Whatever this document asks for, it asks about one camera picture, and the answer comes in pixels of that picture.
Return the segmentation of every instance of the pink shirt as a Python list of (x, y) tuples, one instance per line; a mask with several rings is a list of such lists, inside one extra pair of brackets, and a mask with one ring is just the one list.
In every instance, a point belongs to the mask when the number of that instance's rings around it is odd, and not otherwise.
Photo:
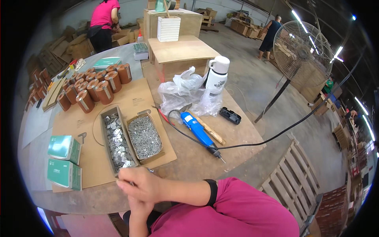
[(298, 223), (284, 206), (237, 178), (218, 181), (213, 206), (175, 205), (154, 222), (151, 236), (299, 236)]
[[(111, 12), (113, 8), (120, 10), (120, 4), (118, 0), (108, 0), (106, 3), (102, 2), (95, 8), (94, 13), (92, 14), (91, 25), (104, 25), (107, 23), (113, 24), (111, 18)], [(111, 25), (104, 25), (102, 29), (112, 29)]]

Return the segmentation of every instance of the fan guard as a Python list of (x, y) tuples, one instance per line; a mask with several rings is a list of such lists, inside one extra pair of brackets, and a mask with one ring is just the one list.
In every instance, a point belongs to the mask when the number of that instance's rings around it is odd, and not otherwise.
[(297, 20), (283, 24), (275, 34), (274, 57), (282, 73), (306, 87), (324, 84), (332, 71), (332, 49), (313, 25)]

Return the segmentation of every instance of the person in green shirt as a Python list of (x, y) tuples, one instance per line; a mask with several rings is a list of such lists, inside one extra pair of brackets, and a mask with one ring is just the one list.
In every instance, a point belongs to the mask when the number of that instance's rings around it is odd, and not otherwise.
[(333, 88), (333, 84), (334, 84), (333, 81), (334, 81), (334, 76), (333, 76), (333, 74), (331, 74), (329, 76), (329, 79), (326, 81), (324, 88), (321, 90), (324, 94), (330, 93), (330, 91)]

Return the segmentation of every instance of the fan stand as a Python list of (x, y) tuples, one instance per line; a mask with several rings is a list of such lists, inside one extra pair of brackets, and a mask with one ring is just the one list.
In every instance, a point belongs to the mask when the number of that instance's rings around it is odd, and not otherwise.
[(267, 112), (267, 110), (274, 104), (274, 102), (279, 98), (279, 96), (283, 93), (284, 89), (288, 86), (288, 84), (291, 82), (291, 80), (287, 79), (283, 86), (280, 88), (278, 93), (275, 95), (272, 101), (267, 105), (267, 107), (262, 111), (262, 113), (257, 117), (257, 119), (254, 121), (254, 123), (257, 123), (262, 116)]

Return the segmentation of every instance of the wooden stick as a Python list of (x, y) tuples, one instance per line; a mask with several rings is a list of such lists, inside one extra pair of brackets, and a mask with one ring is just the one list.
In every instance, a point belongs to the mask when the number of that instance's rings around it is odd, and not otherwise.
[(164, 8), (166, 8), (167, 17), (168, 17), (168, 18), (171, 18), (171, 17), (170, 17), (170, 13), (168, 13), (168, 8), (167, 8), (166, 0), (163, 0), (163, 4), (164, 4)]
[(213, 129), (211, 129), (204, 121), (202, 121), (197, 115), (189, 112), (197, 121), (204, 127), (205, 131), (207, 131), (212, 137), (214, 137), (221, 145), (225, 145), (226, 141), (218, 135)]

